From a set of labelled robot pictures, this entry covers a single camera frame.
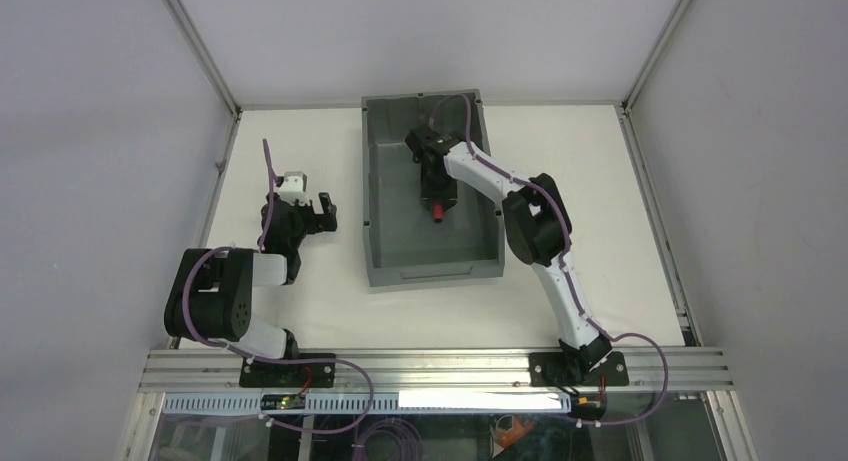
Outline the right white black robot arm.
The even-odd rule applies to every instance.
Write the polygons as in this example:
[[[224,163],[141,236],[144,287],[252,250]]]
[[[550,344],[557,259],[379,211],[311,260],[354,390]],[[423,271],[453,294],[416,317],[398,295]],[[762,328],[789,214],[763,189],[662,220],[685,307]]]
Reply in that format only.
[[[544,173],[520,178],[471,141],[427,126],[411,131],[405,143],[420,166],[420,197],[435,222],[456,204],[460,182],[500,209],[508,247],[531,266],[554,311],[564,356],[560,371],[571,382],[584,380],[612,347],[570,266],[572,227],[555,181]]]

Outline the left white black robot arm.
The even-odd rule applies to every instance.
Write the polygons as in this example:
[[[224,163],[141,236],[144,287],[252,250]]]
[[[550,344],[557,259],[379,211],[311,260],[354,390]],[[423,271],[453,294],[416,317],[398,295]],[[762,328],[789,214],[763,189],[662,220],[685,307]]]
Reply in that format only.
[[[270,224],[258,249],[193,248],[184,251],[164,308],[164,327],[172,337],[230,349],[253,360],[300,358],[294,334],[253,317],[253,290],[295,283],[304,239],[338,228],[330,194],[310,201],[288,201],[275,194],[262,208]]]

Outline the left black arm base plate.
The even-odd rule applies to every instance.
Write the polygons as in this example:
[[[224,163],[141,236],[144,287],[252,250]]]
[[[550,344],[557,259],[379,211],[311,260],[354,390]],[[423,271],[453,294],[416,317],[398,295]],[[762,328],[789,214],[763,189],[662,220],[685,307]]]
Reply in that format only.
[[[332,388],[335,381],[336,356],[333,353],[305,353],[299,364],[272,364],[244,361],[238,385],[241,388]]]

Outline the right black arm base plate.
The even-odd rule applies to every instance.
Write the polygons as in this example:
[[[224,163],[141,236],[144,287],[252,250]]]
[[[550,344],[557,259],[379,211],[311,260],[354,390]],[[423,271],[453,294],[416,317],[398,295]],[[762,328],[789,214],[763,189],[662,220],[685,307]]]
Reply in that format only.
[[[612,351],[599,366],[582,373],[560,352],[531,352],[528,355],[530,384],[533,387],[623,387],[630,384],[625,357]]]

